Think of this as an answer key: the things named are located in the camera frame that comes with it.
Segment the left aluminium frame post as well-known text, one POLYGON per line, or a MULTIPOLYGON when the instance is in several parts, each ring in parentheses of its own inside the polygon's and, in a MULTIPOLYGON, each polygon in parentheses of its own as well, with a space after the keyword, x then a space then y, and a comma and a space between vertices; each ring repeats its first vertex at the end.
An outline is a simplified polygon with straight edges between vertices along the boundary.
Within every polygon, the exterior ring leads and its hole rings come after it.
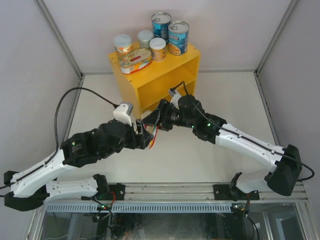
POLYGON ((83 73, 77 64, 67 42, 65 41, 61 31, 58 28, 58 25, 56 24, 56 21, 54 20, 52 14, 50 13, 49 8, 47 7, 44 0, 34 0, 35 5, 38 7, 40 13, 42 14, 44 20, 48 24, 48 27, 50 31, 52 32, 53 36, 56 38, 58 44, 60 45, 62 51, 64 52, 67 60, 71 64, 74 72, 78 76, 79 79, 82 79, 83 73))

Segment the oval fish tin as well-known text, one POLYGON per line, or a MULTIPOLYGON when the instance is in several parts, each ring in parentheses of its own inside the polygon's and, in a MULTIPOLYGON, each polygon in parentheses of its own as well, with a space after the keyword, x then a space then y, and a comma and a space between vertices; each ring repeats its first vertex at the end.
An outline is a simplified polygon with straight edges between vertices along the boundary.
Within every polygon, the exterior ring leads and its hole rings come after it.
MULTIPOLYGON (((150 114, 152 113, 151 110, 146 110, 144 111, 141 116, 140 116, 140 119, 143 121, 147 116, 149 116, 150 114)), ((147 130, 148 133, 152 134, 153 136, 153 139, 149 142, 148 146, 147 146, 147 150, 150 150, 155 142, 156 142, 156 138, 157 138, 157 134, 158 134, 158 127, 157 126, 154 126, 154 125, 147 125, 144 123, 144 127, 145 129, 147 130)))
POLYGON ((141 48, 125 55, 119 61, 119 66, 123 74, 130 75, 148 67, 152 60, 151 50, 141 48))

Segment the orange can with white lid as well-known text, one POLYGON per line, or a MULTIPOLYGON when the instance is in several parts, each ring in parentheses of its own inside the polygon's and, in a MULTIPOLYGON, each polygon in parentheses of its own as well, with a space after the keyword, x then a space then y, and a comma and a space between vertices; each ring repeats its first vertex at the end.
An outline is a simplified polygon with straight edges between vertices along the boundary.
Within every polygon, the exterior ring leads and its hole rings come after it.
POLYGON ((119 34, 113 38, 117 58, 120 60, 133 51, 132 38, 127 34, 119 34))

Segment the black right base bracket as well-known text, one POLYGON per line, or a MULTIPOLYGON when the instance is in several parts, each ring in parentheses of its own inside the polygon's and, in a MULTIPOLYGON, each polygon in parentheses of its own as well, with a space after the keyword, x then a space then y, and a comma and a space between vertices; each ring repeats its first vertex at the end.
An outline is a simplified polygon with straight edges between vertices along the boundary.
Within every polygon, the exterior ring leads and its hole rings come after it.
POLYGON ((244 200, 260 200, 258 191, 244 193, 236 187, 230 188, 228 184, 213 185, 214 199, 217 201, 244 201, 244 200))

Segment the aluminium mounting rail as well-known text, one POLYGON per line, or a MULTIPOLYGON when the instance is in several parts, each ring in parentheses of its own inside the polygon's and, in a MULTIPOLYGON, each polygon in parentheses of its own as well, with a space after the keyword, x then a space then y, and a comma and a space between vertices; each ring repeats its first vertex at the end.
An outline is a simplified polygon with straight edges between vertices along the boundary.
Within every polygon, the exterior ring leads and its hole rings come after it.
MULTIPOLYGON (((124 191, 115 191, 117 202, 215 202, 215 183, 126 183, 124 191)), ((261 203, 307 202, 308 197, 302 184, 294 187, 290 196, 282 196, 271 190, 258 192, 261 203)))

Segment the aluminium frame post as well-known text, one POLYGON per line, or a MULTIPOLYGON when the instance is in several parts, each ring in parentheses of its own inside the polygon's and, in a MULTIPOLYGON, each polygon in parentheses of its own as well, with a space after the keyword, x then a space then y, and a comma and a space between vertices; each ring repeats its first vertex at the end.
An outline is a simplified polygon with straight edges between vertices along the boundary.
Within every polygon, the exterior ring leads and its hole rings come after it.
POLYGON ((273 48, 275 47, 276 43, 278 42, 282 32, 285 30, 285 27, 287 26, 293 12, 297 8, 298 4, 300 3, 300 0, 291 0, 287 9, 284 12, 283 17, 280 20, 279 25, 277 26, 261 60, 259 61, 257 68, 255 70, 255 74, 259 75, 260 72, 262 71, 264 65, 266 64, 269 55, 271 54, 273 48))
POLYGON ((67 42, 65 41, 61 31, 58 28, 58 25, 56 24, 56 21, 54 20, 52 14, 50 13, 49 8, 47 7, 44 0, 34 0, 35 5, 38 7, 40 13, 42 14, 44 20, 48 24, 48 27, 50 31, 52 32, 53 36, 56 38, 58 44, 60 45, 62 51, 64 52, 67 60, 71 64, 74 72, 78 76, 79 79, 82 79, 83 73, 77 64, 67 42))

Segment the green label can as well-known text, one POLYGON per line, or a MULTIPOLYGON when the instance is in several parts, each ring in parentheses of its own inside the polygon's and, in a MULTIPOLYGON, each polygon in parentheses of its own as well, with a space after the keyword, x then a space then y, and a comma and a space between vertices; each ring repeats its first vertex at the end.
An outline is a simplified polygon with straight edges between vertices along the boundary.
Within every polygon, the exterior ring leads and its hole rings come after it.
POLYGON ((142 30, 138 33, 137 38, 141 49, 149 49, 150 41, 154 38, 154 33, 150 30, 142 30))

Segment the black left base bracket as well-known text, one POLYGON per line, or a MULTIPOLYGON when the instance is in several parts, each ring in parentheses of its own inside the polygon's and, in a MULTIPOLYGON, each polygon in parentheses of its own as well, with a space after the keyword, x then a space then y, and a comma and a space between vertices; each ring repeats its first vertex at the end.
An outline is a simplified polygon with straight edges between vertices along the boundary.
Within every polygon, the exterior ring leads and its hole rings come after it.
POLYGON ((108 193, 98 193, 93 197, 97 201, 123 201, 125 199, 126 186, 121 183, 110 184, 108 193))

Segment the blue soup can with noodles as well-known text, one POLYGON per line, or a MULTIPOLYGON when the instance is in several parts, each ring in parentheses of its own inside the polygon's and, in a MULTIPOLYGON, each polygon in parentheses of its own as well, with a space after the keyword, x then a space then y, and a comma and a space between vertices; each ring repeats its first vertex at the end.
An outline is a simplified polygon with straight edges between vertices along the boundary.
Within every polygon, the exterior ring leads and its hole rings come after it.
POLYGON ((168 49, 174 56, 188 51, 189 25, 185 21, 174 21, 168 26, 168 49))

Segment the yellow wooden shelf cabinet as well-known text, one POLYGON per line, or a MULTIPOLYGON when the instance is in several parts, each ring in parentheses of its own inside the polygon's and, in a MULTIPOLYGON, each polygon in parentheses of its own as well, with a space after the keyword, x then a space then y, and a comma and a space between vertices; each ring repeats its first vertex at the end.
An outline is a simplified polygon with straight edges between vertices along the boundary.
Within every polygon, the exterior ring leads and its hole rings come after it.
POLYGON ((115 52, 108 55, 120 95, 124 102, 134 108, 132 114, 139 118, 145 111, 153 111, 161 99, 170 100, 169 89, 185 82, 189 94, 194 95, 197 86, 201 52, 192 44, 181 56, 174 56, 166 50, 166 58, 152 62, 142 70, 123 74, 115 52))

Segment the right aluminium frame post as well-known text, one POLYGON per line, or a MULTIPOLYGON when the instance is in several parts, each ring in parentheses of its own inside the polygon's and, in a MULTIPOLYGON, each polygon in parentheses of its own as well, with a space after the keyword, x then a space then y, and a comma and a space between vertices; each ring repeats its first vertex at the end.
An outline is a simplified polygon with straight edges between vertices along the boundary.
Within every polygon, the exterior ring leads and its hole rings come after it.
POLYGON ((287 26, 293 12, 297 8, 298 4, 300 3, 300 0, 291 0, 287 9, 284 12, 283 17, 280 20, 279 25, 277 26, 261 60, 259 61, 257 68, 255 70, 255 74, 259 75, 260 72, 262 71, 264 65, 266 64, 269 55, 271 54, 273 48, 275 47, 276 43, 278 42, 282 32, 285 30, 285 27, 287 26))

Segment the black base bracket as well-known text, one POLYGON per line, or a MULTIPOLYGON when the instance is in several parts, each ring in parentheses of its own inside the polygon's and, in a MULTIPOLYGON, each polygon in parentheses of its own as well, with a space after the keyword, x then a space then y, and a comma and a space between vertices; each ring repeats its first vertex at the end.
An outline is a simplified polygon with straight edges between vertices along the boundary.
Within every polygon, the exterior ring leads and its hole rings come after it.
POLYGON ((236 187, 230 188, 228 184, 213 185, 214 199, 217 201, 244 201, 244 200, 260 200, 258 191, 244 193, 236 187))
POLYGON ((125 199, 126 186, 121 183, 110 184, 108 193, 98 193, 93 197, 97 201, 123 201, 125 199))

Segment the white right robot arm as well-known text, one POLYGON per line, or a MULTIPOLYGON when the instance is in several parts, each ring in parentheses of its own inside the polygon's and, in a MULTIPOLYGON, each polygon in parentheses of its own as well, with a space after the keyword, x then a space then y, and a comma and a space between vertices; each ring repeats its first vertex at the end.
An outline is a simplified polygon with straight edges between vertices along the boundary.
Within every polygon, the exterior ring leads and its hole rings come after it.
POLYGON ((229 192, 237 200, 265 188, 282 196, 291 196, 303 169, 296 146, 272 145, 245 134, 225 119, 205 112, 193 95, 181 96, 175 103, 162 99, 157 108, 142 120, 144 124, 163 131, 170 131, 173 126, 191 128, 198 139, 234 150, 263 166, 262 170, 235 174, 229 192))

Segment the orange label can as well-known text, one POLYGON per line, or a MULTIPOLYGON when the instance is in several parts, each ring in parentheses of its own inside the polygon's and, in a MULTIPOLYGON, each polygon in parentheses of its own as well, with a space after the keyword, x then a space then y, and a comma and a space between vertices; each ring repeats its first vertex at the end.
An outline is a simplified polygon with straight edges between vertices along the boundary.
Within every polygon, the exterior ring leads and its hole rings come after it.
POLYGON ((149 42, 152 60, 161 62, 166 58, 166 41, 160 37, 153 38, 149 42))

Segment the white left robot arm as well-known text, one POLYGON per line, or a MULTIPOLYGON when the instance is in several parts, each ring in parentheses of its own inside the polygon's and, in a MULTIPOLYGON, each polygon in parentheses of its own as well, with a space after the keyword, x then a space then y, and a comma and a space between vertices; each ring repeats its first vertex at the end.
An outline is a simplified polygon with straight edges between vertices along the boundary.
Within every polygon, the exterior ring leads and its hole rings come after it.
POLYGON ((58 199, 104 200, 110 193, 105 175, 95 174, 89 179, 69 182, 57 178, 67 171, 95 164, 124 148, 144 150, 153 139, 154 135, 139 120, 136 127, 113 119, 98 128, 76 133, 57 151, 29 169, 7 171, 3 180, 10 191, 4 195, 4 205, 26 212, 58 199))

